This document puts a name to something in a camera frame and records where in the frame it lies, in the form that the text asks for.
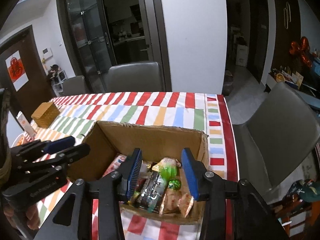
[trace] metal screw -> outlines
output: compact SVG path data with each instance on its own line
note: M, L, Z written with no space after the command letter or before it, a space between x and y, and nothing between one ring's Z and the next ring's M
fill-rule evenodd
M241 179L240 183L244 186L247 186L249 184L249 181L247 179Z
M76 180L76 185L77 186L80 186L80 185L82 185L84 183L84 180L83 179L77 179Z
M119 177L120 173L118 171L113 171L113 172L111 172L110 175L112 178L116 178L116 177Z
M207 171L207 172L205 173L205 176L206 176L207 178L212 178L212 177L214 176L214 173L213 173L212 171Z

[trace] dining table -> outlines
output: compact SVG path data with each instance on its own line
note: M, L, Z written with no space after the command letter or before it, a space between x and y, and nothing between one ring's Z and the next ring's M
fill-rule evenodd
M238 181L239 169L232 124L223 95L188 92L119 92L83 94L51 99L60 111L49 128L32 121L40 139L57 140L66 136L80 144L97 120L138 125L175 126L203 131L208 136L209 170L224 179ZM54 158L44 155L40 160ZM64 187L37 203L41 224L71 186ZM232 238L231 203L227 200L226 239ZM124 235L129 240L196 240L201 224L176 225L147 219L121 210ZM98 200L93 200L92 240L98 237Z

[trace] wicker basket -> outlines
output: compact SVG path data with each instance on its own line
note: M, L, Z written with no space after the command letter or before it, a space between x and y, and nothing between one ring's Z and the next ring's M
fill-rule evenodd
M48 128L60 111L53 102L42 103L31 115L32 119L41 128Z

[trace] open cardboard box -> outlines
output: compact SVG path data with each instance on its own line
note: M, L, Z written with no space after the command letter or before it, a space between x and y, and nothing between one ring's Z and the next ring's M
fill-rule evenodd
M189 147L196 160L206 167L209 163L207 135L198 130L97 121L83 142L90 145L90 154L70 166L68 176L71 181L100 179L118 153L130 155L134 148L141 148L142 158L146 161L159 162L164 157L172 157L181 162L183 148ZM182 168L179 176L181 190L188 192ZM121 206L146 218L181 225L199 223L204 212L204 202L195 202L186 218L181 214L159 215L126 204Z

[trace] ceiling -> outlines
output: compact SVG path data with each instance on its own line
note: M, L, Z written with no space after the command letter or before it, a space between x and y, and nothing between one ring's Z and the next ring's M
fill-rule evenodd
M24 23L41 17L50 1L51 0L20 0L0 30L0 38Z

